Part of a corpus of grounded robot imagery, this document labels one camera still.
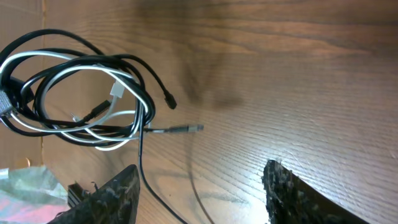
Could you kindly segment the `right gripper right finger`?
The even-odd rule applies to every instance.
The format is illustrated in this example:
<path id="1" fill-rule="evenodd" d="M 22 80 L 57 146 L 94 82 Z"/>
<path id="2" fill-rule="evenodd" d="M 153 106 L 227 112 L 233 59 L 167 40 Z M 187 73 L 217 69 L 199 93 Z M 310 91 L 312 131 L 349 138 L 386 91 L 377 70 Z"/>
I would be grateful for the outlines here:
<path id="1" fill-rule="evenodd" d="M 275 160 L 267 161 L 262 183 L 271 224 L 367 224 Z"/>

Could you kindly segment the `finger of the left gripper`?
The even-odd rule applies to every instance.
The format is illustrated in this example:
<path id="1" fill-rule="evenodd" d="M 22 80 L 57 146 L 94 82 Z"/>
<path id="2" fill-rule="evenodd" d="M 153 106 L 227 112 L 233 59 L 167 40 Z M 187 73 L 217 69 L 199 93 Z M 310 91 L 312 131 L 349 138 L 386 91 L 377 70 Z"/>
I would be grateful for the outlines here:
<path id="1" fill-rule="evenodd" d="M 23 110 L 34 100 L 31 86 L 22 80 L 11 77 L 1 85 L 1 116 L 11 117 L 12 112 Z"/>

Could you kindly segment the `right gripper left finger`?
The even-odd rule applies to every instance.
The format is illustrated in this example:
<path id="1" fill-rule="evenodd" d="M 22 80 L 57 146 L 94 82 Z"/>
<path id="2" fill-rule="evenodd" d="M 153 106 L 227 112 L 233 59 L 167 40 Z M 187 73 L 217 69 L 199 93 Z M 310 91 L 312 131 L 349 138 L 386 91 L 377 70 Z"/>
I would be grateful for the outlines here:
<path id="1" fill-rule="evenodd" d="M 102 187 L 89 192 L 78 183 L 68 186 L 67 204 L 49 224 L 135 224 L 139 203 L 138 168 L 127 166 Z"/>

